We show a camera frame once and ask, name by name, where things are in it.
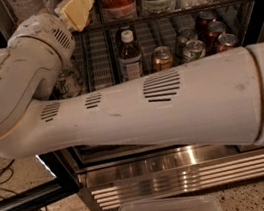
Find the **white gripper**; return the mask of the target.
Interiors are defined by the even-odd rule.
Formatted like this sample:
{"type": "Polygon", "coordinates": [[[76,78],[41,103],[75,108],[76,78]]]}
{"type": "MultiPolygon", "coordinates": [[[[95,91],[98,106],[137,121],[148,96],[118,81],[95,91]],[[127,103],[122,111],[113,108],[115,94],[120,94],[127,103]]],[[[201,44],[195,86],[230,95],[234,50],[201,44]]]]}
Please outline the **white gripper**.
{"type": "Polygon", "coordinates": [[[94,0],[63,0],[54,10],[58,17],[51,13],[32,15],[19,25],[7,44],[11,46],[20,38],[35,38],[53,48],[65,66],[76,46],[72,33],[66,27],[77,32],[84,30],[93,5],[94,0]]]}

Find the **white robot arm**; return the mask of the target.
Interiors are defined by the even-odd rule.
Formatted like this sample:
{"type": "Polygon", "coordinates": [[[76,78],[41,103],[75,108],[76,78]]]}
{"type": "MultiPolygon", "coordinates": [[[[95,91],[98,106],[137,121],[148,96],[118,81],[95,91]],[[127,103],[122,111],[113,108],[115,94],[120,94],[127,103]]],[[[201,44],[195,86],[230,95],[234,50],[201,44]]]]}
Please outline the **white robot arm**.
{"type": "Polygon", "coordinates": [[[264,43],[53,101],[74,52],[51,13],[21,23],[0,48],[0,156],[78,145],[264,145],[264,43]]]}

